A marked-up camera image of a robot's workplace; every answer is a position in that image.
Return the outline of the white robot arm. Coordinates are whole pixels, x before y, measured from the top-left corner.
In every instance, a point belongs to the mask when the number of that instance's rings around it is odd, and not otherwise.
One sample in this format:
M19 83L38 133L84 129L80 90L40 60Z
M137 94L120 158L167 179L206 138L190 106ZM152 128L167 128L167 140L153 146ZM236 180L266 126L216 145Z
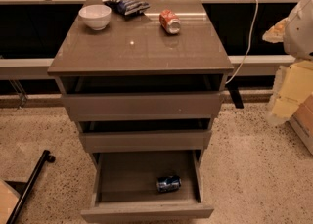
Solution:
M291 10L283 44L287 54L298 59L313 60L313 0L300 0Z

